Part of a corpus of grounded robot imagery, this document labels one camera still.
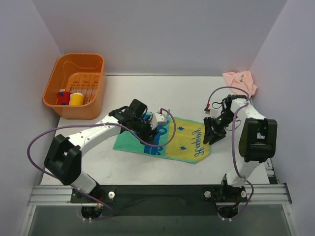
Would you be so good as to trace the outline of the green blue yellow towel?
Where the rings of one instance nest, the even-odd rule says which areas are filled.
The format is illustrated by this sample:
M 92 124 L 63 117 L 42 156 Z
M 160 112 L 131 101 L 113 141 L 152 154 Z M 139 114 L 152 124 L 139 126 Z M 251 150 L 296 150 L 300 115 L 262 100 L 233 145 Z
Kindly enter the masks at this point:
M 182 118 L 171 118 L 166 125 L 157 127 L 154 147 L 143 145 L 132 134 L 124 132 L 117 136 L 113 149 L 164 159 L 198 163 L 211 153 L 210 146 L 203 144 L 204 124 Z

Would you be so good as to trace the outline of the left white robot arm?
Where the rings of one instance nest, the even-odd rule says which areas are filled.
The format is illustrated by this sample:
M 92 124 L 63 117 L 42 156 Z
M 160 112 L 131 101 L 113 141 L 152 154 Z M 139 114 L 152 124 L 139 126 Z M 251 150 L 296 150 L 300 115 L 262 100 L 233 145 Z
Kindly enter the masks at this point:
M 106 139 L 129 129 L 141 140 L 153 144 L 158 133 L 157 126 L 166 119 L 160 113 L 149 118 L 143 114 L 147 106 L 134 99 L 129 106 L 111 111 L 95 127 L 65 137 L 57 135 L 48 150 L 44 166 L 63 185 L 71 185 L 82 191 L 82 197 L 89 203 L 99 199 L 103 193 L 99 184 L 82 171 L 83 156 Z

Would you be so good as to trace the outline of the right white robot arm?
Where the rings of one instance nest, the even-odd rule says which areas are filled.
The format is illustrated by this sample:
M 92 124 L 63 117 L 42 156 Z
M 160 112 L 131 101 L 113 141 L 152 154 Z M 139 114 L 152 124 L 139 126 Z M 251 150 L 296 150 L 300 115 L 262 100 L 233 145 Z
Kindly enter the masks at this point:
M 204 118 L 203 143 L 213 145 L 226 137 L 226 128 L 235 129 L 240 120 L 243 129 L 238 146 L 232 146 L 233 170 L 224 175 L 218 193 L 223 201 L 234 197 L 246 197 L 246 180 L 252 172 L 276 152 L 278 124 L 274 119 L 261 115 L 245 95 L 229 95 L 221 102 L 222 111 L 218 117 Z

